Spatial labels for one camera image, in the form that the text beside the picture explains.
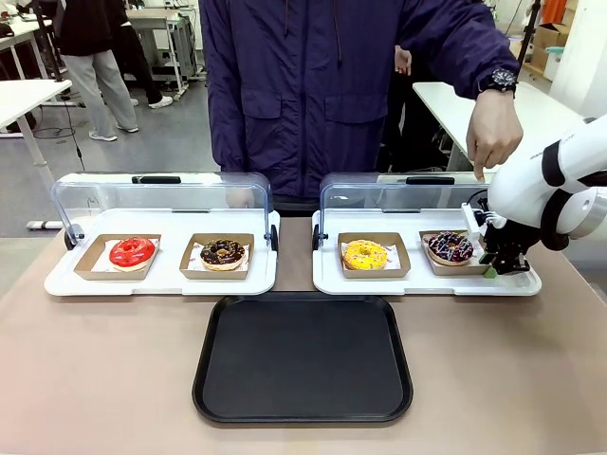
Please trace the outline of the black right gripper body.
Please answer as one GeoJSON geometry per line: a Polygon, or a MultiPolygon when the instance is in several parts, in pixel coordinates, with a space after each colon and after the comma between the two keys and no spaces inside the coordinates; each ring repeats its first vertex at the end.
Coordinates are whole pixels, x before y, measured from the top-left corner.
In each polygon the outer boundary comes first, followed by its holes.
{"type": "Polygon", "coordinates": [[[529,248],[527,226],[511,220],[487,220],[485,255],[489,261],[518,258],[529,248]]]}

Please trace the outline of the person's left hand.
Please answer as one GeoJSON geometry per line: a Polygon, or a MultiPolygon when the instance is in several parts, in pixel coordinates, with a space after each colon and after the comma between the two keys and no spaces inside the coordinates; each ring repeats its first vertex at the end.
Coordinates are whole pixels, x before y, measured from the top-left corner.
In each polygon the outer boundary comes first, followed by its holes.
{"type": "Polygon", "coordinates": [[[475,178],[484,183],[484,170],[503,165],[520,145],[523,134],[512,91],[489,89],[479,94],[467,132],[475,178]]]}

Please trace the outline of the background person's hand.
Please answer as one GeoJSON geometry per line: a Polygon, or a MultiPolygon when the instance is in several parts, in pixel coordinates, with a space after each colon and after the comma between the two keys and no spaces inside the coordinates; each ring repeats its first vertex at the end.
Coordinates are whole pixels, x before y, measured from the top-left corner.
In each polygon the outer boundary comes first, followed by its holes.
{"type": "Polygon", "coordinates": [[[399,45],[395,46],[395,71],[398,74],[410,76],[412,73],[413,57],[410,51],[399,45]]]}

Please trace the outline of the person's right hand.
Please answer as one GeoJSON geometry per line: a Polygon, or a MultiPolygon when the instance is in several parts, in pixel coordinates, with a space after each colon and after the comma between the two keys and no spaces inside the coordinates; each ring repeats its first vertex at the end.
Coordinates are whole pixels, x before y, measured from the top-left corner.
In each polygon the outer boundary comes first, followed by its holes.
{"type": "Polygon", "coordinates": [[[232,209],[252,209],[255,198],[251,189],[235,188],[227,190],[226,203],[232,209]]]}

